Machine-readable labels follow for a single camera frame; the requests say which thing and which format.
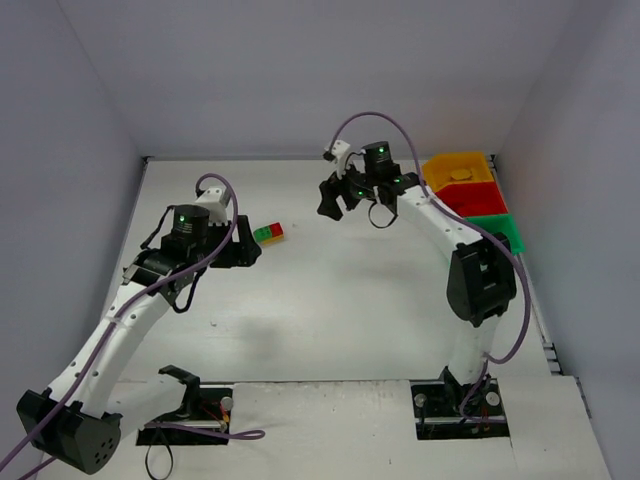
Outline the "green red yellow lego stack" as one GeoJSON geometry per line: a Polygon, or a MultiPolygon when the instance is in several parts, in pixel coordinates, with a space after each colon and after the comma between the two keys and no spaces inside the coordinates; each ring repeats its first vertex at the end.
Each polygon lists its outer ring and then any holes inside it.
{"type": "Polygon", "coordinates": [[[253,232],[254,239],[259,245],[267,245],[284,239],[284,230],[279,222],[257,228],[253,232]]]}

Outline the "green yellow oval lego stack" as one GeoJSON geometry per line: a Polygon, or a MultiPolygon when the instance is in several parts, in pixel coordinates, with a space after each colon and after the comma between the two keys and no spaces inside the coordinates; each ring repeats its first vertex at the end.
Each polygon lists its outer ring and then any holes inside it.
{"type": "Polygon", "coordinates": [[[450,171],[450,178],[454,182],[473,182],[474,172],[471,169],[460,168],[450,171]]]}

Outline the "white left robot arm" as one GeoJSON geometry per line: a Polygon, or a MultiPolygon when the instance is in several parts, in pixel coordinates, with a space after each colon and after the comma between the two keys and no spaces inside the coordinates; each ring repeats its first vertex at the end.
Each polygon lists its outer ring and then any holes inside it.
{"type": "Polygon", "coordinates": [[[71,364],[17,404],[28,442],[88,475],[107,464],[123,437],[164,415],[185,418],[199,406],[199,377],[173,365],[129,395],[112,392],[155,323],[168,312],[187,312],[176,304],[183,290],[194,292],[210,268],[250,267],[261,254],[245,215],[214,222],[210,209],[195,204],[165,212],[173,217],[170,232],[157,248],[141,244],[107,313],[71,364]]]}

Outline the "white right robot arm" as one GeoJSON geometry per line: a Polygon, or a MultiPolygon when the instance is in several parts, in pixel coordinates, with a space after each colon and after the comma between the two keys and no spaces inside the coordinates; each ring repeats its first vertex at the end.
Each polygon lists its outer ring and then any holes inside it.
{"type": "Polygon", "coordinates": [[[318,214],[341,220],[339,201],[348,211],[362,202],[383,206],[394,220],[404,219],[421,229],[449,262],[446,299],[458,327],[440,379],[447,396],[460,403],[484,375],[498,320],[516,295],[514,268],[503,253],[510,248],[508,238],[500,234],[493,243],[463,225],[455,212],[420,185],[417,173],[401,172],[386,142],[355,153],[337,140],[326,147],[323,158],[334,164],[334,171],[319,186],[318,214]],[[351,161],[355,154],[364,160],[363,171],[351,161]]]}

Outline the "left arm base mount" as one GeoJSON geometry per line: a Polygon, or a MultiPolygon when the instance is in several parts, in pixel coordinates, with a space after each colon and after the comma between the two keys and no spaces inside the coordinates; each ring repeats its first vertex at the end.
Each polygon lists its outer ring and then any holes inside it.
{"type": "MultiPolygon", "coordinates": [[[[189,414],[168,413],[155,422],[177,423],[209,432],[228,433],[231,422],[230,409],[233,407],[233,387],[223,384],[203,384],[199,399],[191,407],[189,414]]],[[[176,428],[163,428],[159,433],[154,428],[137,432],[135,445],[171,447],[226,446],[228,439],[205,436],[176,428]]]]}

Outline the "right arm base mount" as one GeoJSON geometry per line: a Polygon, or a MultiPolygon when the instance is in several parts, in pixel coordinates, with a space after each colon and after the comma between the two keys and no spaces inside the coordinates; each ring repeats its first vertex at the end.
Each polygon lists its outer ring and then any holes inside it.
{"type": "Polygon", "coordinates": [[[464,414],[439,380],[411,382],[415,433],[419,441],[508,438],[510,430],[498,383],[491,379],[465,405],[464,414]]]}

